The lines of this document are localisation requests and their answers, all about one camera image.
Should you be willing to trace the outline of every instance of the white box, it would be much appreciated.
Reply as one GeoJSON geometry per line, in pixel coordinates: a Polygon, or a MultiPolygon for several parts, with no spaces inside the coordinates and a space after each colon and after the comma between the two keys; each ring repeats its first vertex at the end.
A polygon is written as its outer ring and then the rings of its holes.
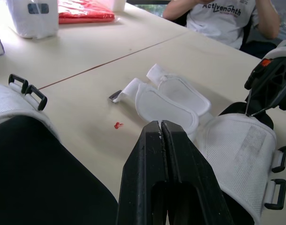
{"type": "Polygon", "coordinates": [[[45,38],[59,29],[57,0],[3,0],[7,25],[23,38],[45,38]]]}
{"type": "Polygon", "coordinates": [[[123,12],[126,0],[97,0],[113,12],[123,12]]]}

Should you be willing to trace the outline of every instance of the table seam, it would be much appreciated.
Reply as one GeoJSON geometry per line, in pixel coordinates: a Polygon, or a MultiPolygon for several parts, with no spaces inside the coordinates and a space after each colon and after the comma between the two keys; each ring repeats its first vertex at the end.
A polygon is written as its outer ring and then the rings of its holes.
{"type": "Polygon", "coordinates": [[[172,37],[172,38],[169,38],[169,39],[167,39],[167,40],[161,41],[161,42],[159,42],[159,43],[156,43],[156,44],[154,44],[154,45],[148,46],[148,47],[146,47],[146,48],[137,50],[137,51],[132,52],[132,53],[130,53],[130,54],[121,56],[121,57],[119,57],[119,58],[117,58],[117,59],[114,59],[114,60],[111,60],[111,61],[109,61],[109,62],[106,62],[106,63],[100,64],[100,65],[97,65],[97,66],[95,66],[95,67],[92,67],[92,68],[90,68],[90,69],[87,69],[87,70],[85,70],[85,71],[82,71],[82,72],[80,72],[80,73],[78,73],[78,74],[75,74],[75,75],[66,77],[66,78],[64,78],[64,79],[62,79],[62,80],[53,82],[53,83],[51,83],[51,84],[49,84],[49,85],[46,85],[46,86],[43,86],[43,87],[39,88],[39,90],[42,90],[42,89],[44,89],[44,88],[48,88],[48,87],[53,86],[53,85],[55,85],[55,84],[57,84],[57,83],[60,83],[60,82],[62,82],[62,81],[65,81],[65,80],[68,80],[68,79],[73,78],[73,77],[75,77],[75,76],[78,76],[78,75],[81,75],[81,74],[83,74],[83,73],[86,73],[86,72],[88,72],[88,71],[90,71],[90,70],[94,70],[94,69],[96,69],[96,68],[105,66],[105,65],[110,64],[110,63],[112,63],[112,62],[121,60],[121,59],[123,59],[123,58],[125,58],[125,57],[128,57],[128,56],[130,56],[130,55],[136,54],[136,53],[138,53],[138,52],[141,52],[141,51],[144,51],[144,50],[146,50],[146,49],[152,48],[152,47],[154,47],[154,46],[157,46],[157,45],[159,45],[159,44],[165,43],[165,42],[170,41],[170,40],[172,40],[172,39],[178,38],[178,37],[180,37],[180,36],[182,36],[182,35],[187,34],[188,32],[189,32],[189,30],[186,31],[186,32],[184,32],[184,33],[182,33],[182,34],[179,34],[179,35],[177,35],[177,36],[175,36],[175,37],[172,37]]]}

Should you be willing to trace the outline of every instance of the white table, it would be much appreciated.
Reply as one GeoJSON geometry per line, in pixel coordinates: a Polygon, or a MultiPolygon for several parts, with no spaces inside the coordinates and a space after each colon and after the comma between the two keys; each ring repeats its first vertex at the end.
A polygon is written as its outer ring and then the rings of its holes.
{"type": "MultiPolygon", "coordinates": [[[[110,103],[111,94],[135,77],[147,82],[148,70],[158,63],[186,77],[218,115],[232,102],[244,101],[248,95],[244,83],[259,61],[190,31],[42,89],[49,98],[45,112],[66,148],[118,199],[122,167],[146,122],[129,104],[110,103]],[[124,126],[115,129],[116,122],[124,126]]],[[[275,123],[278,146],[286,145],[286,114],[277,109],[268,114],[275,123]]],[[[286,179],[286,170],[274,177],[286,179]]],[[[264,211],[263,224],[286,224],[286,202],[282,211],[264,211]]]]}
{"type": "Polygon", "coordinates": [[[130,4],[117,16],[116,23],[61,25],[56,37],[42,40],[21,38],[0,24],[6,51],[0,83],[14,73],[41,88],[188,31],[130,4]]]}

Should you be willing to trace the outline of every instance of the black plastic buckle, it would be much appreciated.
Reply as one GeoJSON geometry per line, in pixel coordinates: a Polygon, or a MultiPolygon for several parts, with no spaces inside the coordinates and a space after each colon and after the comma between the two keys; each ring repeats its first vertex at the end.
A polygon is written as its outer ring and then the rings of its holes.
{"type": "Polygon", "coordinates": [[[283,157],[280,166],[271,169],[274,173],[282,172],[286,168],[286,146],[280,148],[278,151],[283,152],[283,157]]]}
{"type": "Polygon", "coordinates": [[[114,101],[114,100],[118,97],[118,95],[119,95],[121,92],[122,92],[122,90],[119,90],[119,91],[115,92],[114,94],[112,94],[112,95],[109,97],[109,99],[110,99],[111,101],[114,101]]]}
{"type": "Polygon", "coordinates": [[[284,208],[285,196],[286,196],[286,180],[284,179],[273,179],[276,184],[280,185],[278,194],[278,203],[265,203],[264,206],[270,210],[282,210],[284,208]]]}
{"type": "Polygon", "coordinates": [[[42,111],[47,104],[47,97],[43,95],[34,85],[28,86],[25,92],[26,95],[27,94],[31,95],[32,93],[35,93],[41,99],[41,102],[39,103],[39,106],[38,106],[38,110],[42,111]]]}
{"type": "Polygon", "coordinates": [[[27,80],[15,75],[15,74],[11,74],[10,77],[8,78],[8,84],[15,83],[15,80],[22,83],[21,93],[24,94],[27,87],[29,86],[29,82],[27,80]]]}

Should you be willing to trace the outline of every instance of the red fabric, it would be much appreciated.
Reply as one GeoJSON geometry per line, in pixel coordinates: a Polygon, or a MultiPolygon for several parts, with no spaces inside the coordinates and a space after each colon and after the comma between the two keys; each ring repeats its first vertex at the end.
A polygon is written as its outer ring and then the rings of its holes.
{"type": "Polygon", "coordinates": [[[114,19],[114,13],[96,0],[59,0],[59,23],[100,23],[114,19]]]}

